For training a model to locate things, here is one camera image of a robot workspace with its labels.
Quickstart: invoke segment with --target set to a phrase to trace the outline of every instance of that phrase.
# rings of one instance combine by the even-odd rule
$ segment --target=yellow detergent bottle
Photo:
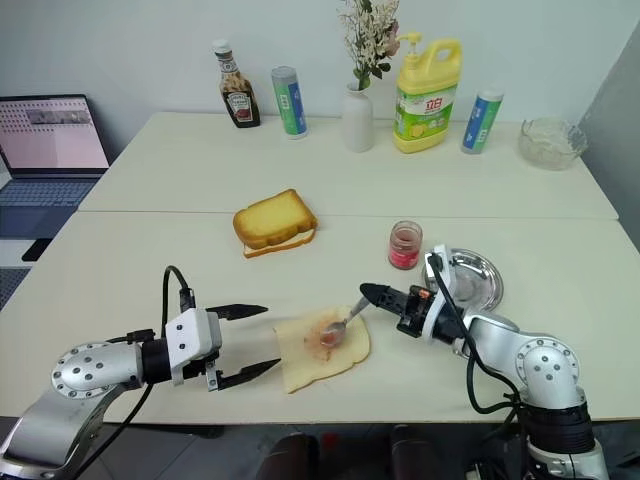
[[[398,40],[408,40],[411,52],[404,57],[398,75],[393,142],[404,153],[413,153],[437,145],[447,135],[462,47],[456,39],[443,38],[418,55],[416,44],[422,34],[409,32]]]

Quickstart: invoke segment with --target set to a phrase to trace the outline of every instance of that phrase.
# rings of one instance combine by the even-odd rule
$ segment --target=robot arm
[[[456,288],[452,256],[440,245],[426,255],[447,290]],[[400,317],[397,328],[412,337],[437,339],[469,359],[471,350],[456,312],[441,291],[412,286],[409,294],[365,283],[362,294]],[[519,390],[519,421],[527,435],[529,471],[534,478],[607,480],[602,449],[594,439],[584,391],[577,385],[579,364],[566,343],[545,334],[522,332],[510,320],[489,312],[455,307],[486,367],[507,377]]]
[[[219,318],[247,317],[266,308],[227,305],[205,310],[196,308],[192,298],[181,302],[181,309],[180,316],[167,323],[165,338],[154,339],[150,330],[132,332],[129,341],[85,343],[57,359],[49,387],[0,447],[0,477],[72,476],[97,436],[104,412],[127,390],[167,380],[181,385],[201,374],[209,391],[222,390],[248,382],[279,362],[244,367],[231,377],[216,370],[222,347]]]

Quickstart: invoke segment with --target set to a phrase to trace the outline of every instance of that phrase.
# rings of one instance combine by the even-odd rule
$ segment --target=spoon
[[[320,343],[325,347],[333,348],[337,347],[344,340],[344,336],[347,330],[347,323],[349,323],[353,317],[359,314],[364,308],[369,305],[369,300],[362,297],[355,307],[351,309],[347,318],[341,322],[333,322],[327,326],[320,334]]]

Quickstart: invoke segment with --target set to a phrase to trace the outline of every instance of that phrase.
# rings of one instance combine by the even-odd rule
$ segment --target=sandwich
[[[233,228],[247,258],[309,243],[317,225],[316,217],[292,188],[254,203],[233,217]]]

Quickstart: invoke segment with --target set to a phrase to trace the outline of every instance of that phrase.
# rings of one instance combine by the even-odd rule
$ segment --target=cable connector
[[[180,313],[196,308],[196,296],[191,288],[180,289]]]

